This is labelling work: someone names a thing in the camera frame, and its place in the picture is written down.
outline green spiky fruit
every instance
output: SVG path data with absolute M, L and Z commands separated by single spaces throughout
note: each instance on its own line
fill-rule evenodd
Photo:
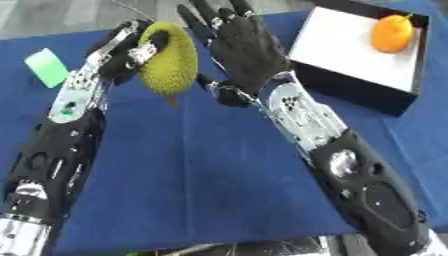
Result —
M 149 26 L 140 37 L 139 45 L 159 30 L 168 32 L 168 44 L 140 69 L 139 74 L 146 87 L 169 97 L 191 86 L 198 72 L 198 56 L 188 33 L 167 22 Z

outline metal forearm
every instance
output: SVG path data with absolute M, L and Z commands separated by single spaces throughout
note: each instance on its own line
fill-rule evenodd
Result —
M 63 221 L 89 175 L 105 129 L 106 95 L 113 79 L 99 69 L 110 52 L 137 31 L 131 22 L 70 72 L 47 117 L 39 123 L 11 168 L 0 218 L 0 255 L 51 254 Z M 126 59 L 139 66 L 156 49 L 151 42 Z
M 297 147 L 333 205 L 380 256 L 429 255 L 438 238 L 429 238 L 426 216 L 397 172 L 328 106 L 315 102 L 294 72 L 277 78 L 284 82 L 267 106 L 238 93 Z M 438 242 L 436 255 L 448 255 Z

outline blue table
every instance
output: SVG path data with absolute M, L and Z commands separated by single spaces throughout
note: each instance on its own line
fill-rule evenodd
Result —
M 422 95 L 400 118 L 312 93 L 365 136 L 448 231 L 448 24 L 427 1 L 391 4 L 432 17 Z M 289 48 L 307 13 L 269 15 Z M 53 101 L 23 59 L 48 47 L 70 68 L 105 32 L 0 41 L 0 169 Z M 198 46 L 200 71 L 224 78 Z M 58 241 L 60 254 L 352 232 L 293 146 L 254 108 L 228 108 L 194 86 L 172 108 L 138 79 L 111 92 L 94 170 Z

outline robotic arm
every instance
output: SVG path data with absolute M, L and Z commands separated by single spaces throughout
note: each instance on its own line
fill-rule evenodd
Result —
M 51 254 L 100 146 L 107 92 L 167 43 L 168 34 L 156 32 L 137 47 L 149 25 L 137 20 L 120 25 L 90 50 L 79 70 L 71 71 L 8 173 L 0 255 Z
M 221 104 L 254 105 L 269 117 L 295 145 L 341 216 L 378 255 L 448 256 L 397 172 L 331 108 L 314 101 L 278 39 L 246 1 L 230 0 L 234 10 L 218 12 L 205 0 L 191 2 L 207 26 L 183 5 L 179 14 L 230 78 L 219 83 L 199 75 L 204 89 Z M 260 90 L 272 80 L 277 87 L 262 102 Z

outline wire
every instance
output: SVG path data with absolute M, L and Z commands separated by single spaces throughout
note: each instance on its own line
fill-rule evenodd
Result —
M 147 20 L 149 20 L 149 21 L 151 21 L 151 22 L 154 22 L 154 20 L 153 20 L 151 17 L 149 17 L 149 16 L 146 15 L 145 13 L 143 13 L 143 12 L 137 10 L 137 8 L 135 8 L 135 7 L 126 5 L 126 4 L 124 4 L 124 3 L 122 3 L 122 2 L 119 2 L 119 1 L 117 1 L 117 0 L 110 0 L 110 1 L 111 1 L 112 3 L 118 5 L 118 6 L 121 6 L 121 7 L 125 8 L 125 9 L 130 10 L 130 11 L 133 11 L 133 12 L 137 13 L 138 15 L 142 16 L 142 17 L 145 17 Z

